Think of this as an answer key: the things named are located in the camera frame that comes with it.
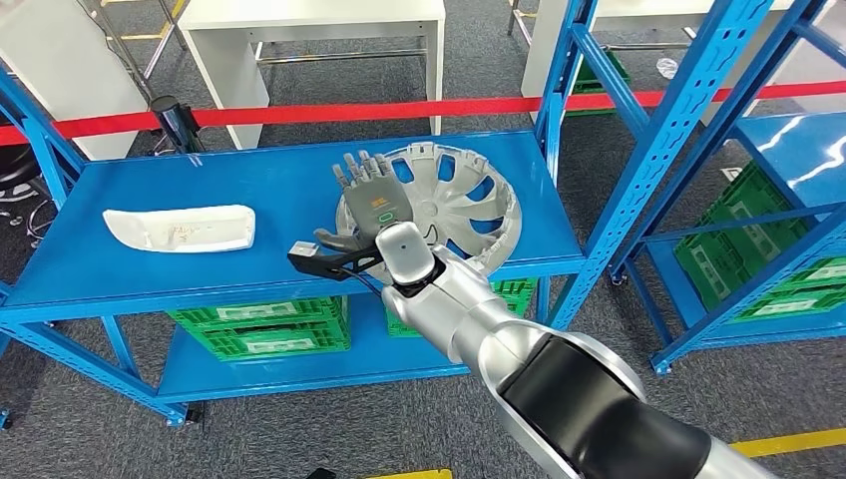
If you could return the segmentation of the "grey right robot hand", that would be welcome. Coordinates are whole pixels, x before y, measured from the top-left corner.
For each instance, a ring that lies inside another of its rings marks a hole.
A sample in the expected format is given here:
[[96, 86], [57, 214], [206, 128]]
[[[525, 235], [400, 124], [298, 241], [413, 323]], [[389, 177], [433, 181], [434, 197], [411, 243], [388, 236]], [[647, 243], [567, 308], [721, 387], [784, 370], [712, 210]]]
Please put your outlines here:
[[345, 153], [343, 159], [349, 176], [340, 165], [333, 166], [333, 174], [341, 186], [356, 230], [351, 234], [333, 234], [317, 229], [313, 233], [323, 246], [353, 252], [371, 247], [377, 235], [394, 223], [412, 222], [413, 210], [402, 184], [383, 155], [371, 157], [366, 151], [359, 151], [358, 159], [350, 153]]

